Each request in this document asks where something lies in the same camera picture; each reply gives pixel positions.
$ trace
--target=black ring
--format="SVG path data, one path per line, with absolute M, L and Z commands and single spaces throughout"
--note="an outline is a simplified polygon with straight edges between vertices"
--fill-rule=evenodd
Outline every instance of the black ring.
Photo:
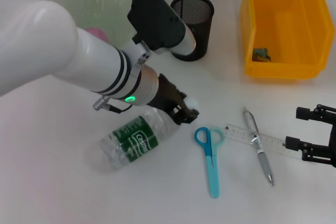
M 109 86 L 107 89 L 104 89 L 103 91 L 96 92 L 98 94 L 103 94 L 103 93 L 106 93 L 106 92 L 110 91 L 111 89 L 113 89 L 118 84 L 118 82 L 120 81 L 122 73 L 124 72 L 124 68 L 125 68 L 124 58 L 122 56 L 121 51 L 117 48 L 116 48 L 116 50 L 118 51 L 119 56 L 120 56 L 119 74 L 118 74 L 117 78 L 115 79 L 115 81 L 111 84 L 111 86 Z
M 115 93 L 118 93 L 126 85 L 126 82 L 128 81 L 128 78 L 130 77 L 130 73 L 131 73 L 131 62 L 130 62 L 130 59 L 128 58 L 128 56 L 126 54 L 124 54 L 124 55 L 125 55 L 125 59 L 126 59 L 126 63 L 127 63 L 126 75 L 124 77 L 124 80 L 122 81 L 122 83 L 120 84 L 120 86 L 116 90 L 112 91 L 109 94 L 104 94 L 104 95 L 113 95 Z
M 138 78 L 137 78 L 137 82 L 135 83 L 133 89 L 131 90 L 131 92 L 129 92 L 127 95 L 121 97 L 121 98 L 116 98 L 117 100 L 123 100 L 123 99 L 126 99 L 127 97 L 129 97 L 130 95 L 132 95 L 136 89 L 139 87 L 139 84 L 140 84 L 140 81 L 141 81 L 141 71 L 138 75 Z

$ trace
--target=clear plastic ruler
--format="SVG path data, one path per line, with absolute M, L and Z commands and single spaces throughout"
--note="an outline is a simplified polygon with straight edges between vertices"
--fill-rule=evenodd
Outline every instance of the clear plastic ruler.
M 249 132 L 246 129 L 242 129 L 231 124 L 226 124 L 223 128 L 224 134 L 228 139 L 239 141 L 245 144 L 251 144 L 253 139 L 253 133 Z M 263 143 L 264 150 L 266 152 L 280 153 L 289 157 L 295 157 L 301 159 L 302 151 L 292 151 L 286 149 L 282 144 L 285 143 L 283 140 L 264 135 L 259 133 L 261 142 Z

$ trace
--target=scissors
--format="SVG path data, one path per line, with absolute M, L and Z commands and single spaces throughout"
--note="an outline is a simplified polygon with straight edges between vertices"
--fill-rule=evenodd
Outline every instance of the scissors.
M 205 131 L 206 142 L 201 142 L 197 135 L 200 131 Z M 213 141 L 213 132 L 220 134 L 220 141 L 215 143 Z M 195 131 L 194 138 L 201 147 L 204 149 L 206 168 L 208 173 L 208 181 L 210 194 L 213 198 L 219 197 L 219 178 L 218 178 L 218 165 L 217 165 L 217 148 L 224 143 L 224 132 L 220 128 L 211 128 L 210 130 L 207 127 L 200 127 Z

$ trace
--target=pen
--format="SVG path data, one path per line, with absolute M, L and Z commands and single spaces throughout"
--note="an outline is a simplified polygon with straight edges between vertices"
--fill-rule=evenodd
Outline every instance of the pen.
M 256 120 L 254 119 L 254 116 L 252 115 L 252 113 L 249 112 L 245 107 L 243 111 L 243 116 L 244 116 L 244 120 L 246 122 L 248 129 L 253 133 L 252 142 L 254 143 L 254 146 L 257 149 L 258 159 L 261 164 L 262 170 L 264 171 L 264 174 L 266 178 L 268 179 L 269 183 L 273 186 L 274 181 L 273 181 L 272 170 L 269 166 L 268 159 L 264 151 L 264 148 L 262 147 Z

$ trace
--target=yellow plastic bin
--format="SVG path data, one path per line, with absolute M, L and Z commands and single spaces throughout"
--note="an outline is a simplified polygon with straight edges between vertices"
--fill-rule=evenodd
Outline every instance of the yellow plastic bin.
M 245 74 L 309 79 L 326 67 L 334 26 L 325 0 L 242 0 L 240 24 Z M 254 48 L 271 62 L 252 61 Z

